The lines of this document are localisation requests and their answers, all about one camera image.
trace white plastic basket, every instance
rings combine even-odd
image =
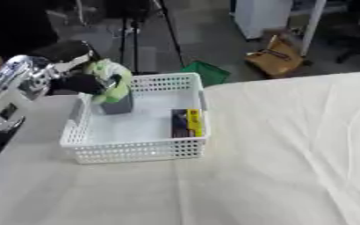
[[[136,76],[131,113],[105,115],[90,95],[80,94],[64,128],[61,146],[78,163],[123,163],[193,158],[210,135],[203,87],[194,73]],[[200,109],[203,136],[171,137],[172,109]]]

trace white cabinet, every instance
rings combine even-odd
[[[285,28],[292,0],[237,0],[234,20],[247,39],[261,38],[265,29]]]

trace white tablecloth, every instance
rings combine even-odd
[[[40,102],[0,155],[0,225],[360,225],[360,73],[205,91],[199,159],[78,165],[75,97]]]

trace office chair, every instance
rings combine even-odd
[[[328,38],[328,43],[346,48],[345,52],[336,58],[337,63],[344,63],[350,57],[360,54],[360,0],[349,2],[349,12],[345,14],[345,18],[347,24],[329,28],[333,36]]]
[[[77,12],[77,17],[81,25],[87,25],[84,15],[86,11],[97,11],[97,8],[84,6],[82,0],[46,0],[46,6],[48,8],[47,13],[58,18],[63,18],[65,25],[69,23],[70,16],[68,12],[70,11]]]

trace gray object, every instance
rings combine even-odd
[[[103,103],[101,104],[102,109],[106,114],[121,114],[121,113],[130,113],[133,110],[133,93],[131,90],[128,95],[123,97],[117,103]]]

